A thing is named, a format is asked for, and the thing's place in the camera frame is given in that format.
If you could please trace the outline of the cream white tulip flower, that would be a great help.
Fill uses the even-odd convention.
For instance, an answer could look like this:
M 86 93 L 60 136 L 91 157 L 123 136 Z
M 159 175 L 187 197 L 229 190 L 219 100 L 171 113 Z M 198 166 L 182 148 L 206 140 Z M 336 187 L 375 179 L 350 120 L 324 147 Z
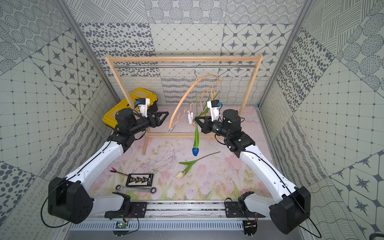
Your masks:
M 198 161 L 200 161 L 200 160 L 202 160 L 202 159 L 204 159 L 204 158 L 206 158 L 206 157 L 209 157 L 209 156 L 211 156 L 211 155 L 218 154 L 218 153 L 219 153 L 219 152 L 215 152 L 215 153 L 212 153 L 212 154 L 203 156 L 203 157 L 201 157 L 201 158 L 199 158 L 199 159 L 197 159 L 197 160 L 194 160 L 194 161 L 189 161 L 189 162 L 179 162 L 179 165 L 183 165 L 183 166 L 185 166 L 186 168 L 185 168 L 183 171 L 180 171 L 180 172 L 177 173 L 177 175 L 176 175 L 176 179 L 181 179 L 181 178 L 183 178 L 183 177 L 190 171 L 190 169 L 192 168 L 192 166 L 193 166 L 194 164 L 196 164 Z

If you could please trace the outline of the beige wavy clothes hanger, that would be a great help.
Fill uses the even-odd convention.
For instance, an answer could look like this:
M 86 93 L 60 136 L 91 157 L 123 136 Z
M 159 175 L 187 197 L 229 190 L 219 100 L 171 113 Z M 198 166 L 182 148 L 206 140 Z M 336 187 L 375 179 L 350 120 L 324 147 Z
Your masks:
M 168 130 L 168 134 L 171 134 L 177 123 L 186 120 L 189 124 L 188 111 L 193 112 L 196 117 L 196 111 L 190 109 L 196 107 L 196 93 L 198 110 L 204 111 L 204 104 L 211 97 L 212 85 L 220 83 L 217 79 L 218 68 L 199 65 L 192 69 L 191 66 L 187 66 L 186 69 L 163 70 L 161 75 L 165 104 L 179 107 L 173 114 L 175 117 L 171 118 L 172 123 Z

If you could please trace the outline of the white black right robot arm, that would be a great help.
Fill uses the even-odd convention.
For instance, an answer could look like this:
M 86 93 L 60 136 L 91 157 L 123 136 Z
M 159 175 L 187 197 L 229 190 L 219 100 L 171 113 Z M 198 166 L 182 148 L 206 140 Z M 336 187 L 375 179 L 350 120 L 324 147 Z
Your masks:
M 238 111 L 225 110 L 222 120 L 196 117 L 195 121 L 202 133 L 224 137 L 224 145 L 254 171 L 271 194 L 271 198 L 265 198 L 247 192 L 238 198 L 241 206 L 250 213 L 270 217 L 285 235 L 309 219 L 310 192 L 305 187 L 298 188 L 265 158 L 255 141 L 242 130 Z

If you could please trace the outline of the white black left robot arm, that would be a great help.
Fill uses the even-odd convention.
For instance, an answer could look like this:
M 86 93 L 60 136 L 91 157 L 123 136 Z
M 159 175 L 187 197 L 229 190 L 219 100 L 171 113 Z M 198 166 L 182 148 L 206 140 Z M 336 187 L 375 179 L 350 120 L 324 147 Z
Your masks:
M 97 177 L 137 140 L 136 134 L 163 124 L 168 112 L 152 112 L 145 117 L 125 108 L 117 112 L 114 132 L 103 146 L 86 162 L 66 175 L 49 183 L 49 196 L 45 200 L 51 216 L 73 224 L 88 216 L 104 214 L 110 220 L 130 214 L 130 196 L 114 192 L 111 196 L 91 197 L 90 188 Z

